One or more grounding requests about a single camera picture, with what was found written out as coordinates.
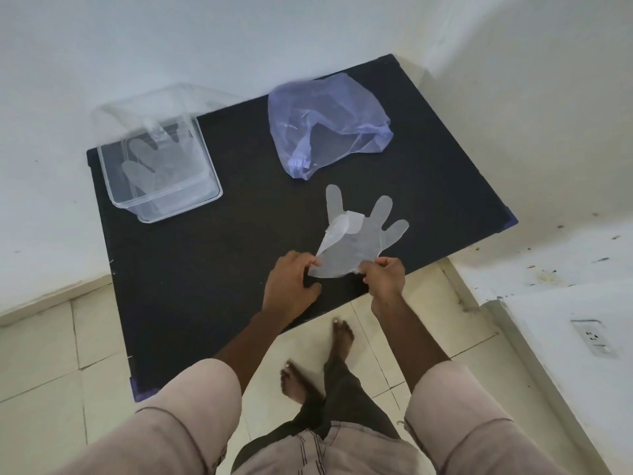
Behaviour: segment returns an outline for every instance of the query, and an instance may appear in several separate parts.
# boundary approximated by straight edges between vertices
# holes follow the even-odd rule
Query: dark pants
[[[328,360],[323,371],[325,401],[322,403],[318,397],[309,396],[294,420],[247,443],[236,456],[231,472],[262,448],[306,429],[311,429],[321,439],[325,439],[332,421],[357,423],[390,438],[400,439],[387,414],[363,391],[360,381],[352,375],[342,359],[334,357]]]

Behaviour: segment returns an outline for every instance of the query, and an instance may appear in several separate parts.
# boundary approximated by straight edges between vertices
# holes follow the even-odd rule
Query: bare foot
[[[297,370],[297,367],[292,362],[286,362],[286,366],[282,368],[280,375],[281,392],[299,405],[303,405],[311,393],[320,399],[323,398],[321,392]]]
[[[347,322],[334,319],[332,323],[332,350],[330,351],[330,358],[337,356],[345,361],[352,348],[353,341],[354,333]]]

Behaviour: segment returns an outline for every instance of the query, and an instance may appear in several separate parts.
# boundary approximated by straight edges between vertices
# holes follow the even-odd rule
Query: electrical outlet
[[[605,336],[605,327],[599,320],[572,320],[572,325],[594,355],[609,359],[618,358]]]

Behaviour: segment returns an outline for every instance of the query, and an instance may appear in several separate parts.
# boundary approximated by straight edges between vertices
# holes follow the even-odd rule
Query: clear plastic bag
[[[345,73],[276,87],[268,120],[284,170],[304,180],[350,153],[381,152],[393,137],[376,97]]]

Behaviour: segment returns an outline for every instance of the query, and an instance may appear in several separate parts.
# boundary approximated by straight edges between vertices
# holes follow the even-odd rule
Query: tiled floor
[[[571,473],[586,473],[512,347],[483,314],[462,310],[437,265],[407,276],[405,298],[447,353],[467,364],[537,443]],[[250,439],[297,413],[298,405],[279,390],[279,369],[287,359],[322,388],[334,317],[347,320],[356,335],[350,369],[410,440],[401,423],[410,393],[364,296],[277,338],[244,394],[242,418],[218,473],[230,472],[235,455]],[[112,286],[0,328],[2,473],[43,473],[133,411]],[[425,469],[432,473],[430,463]]]

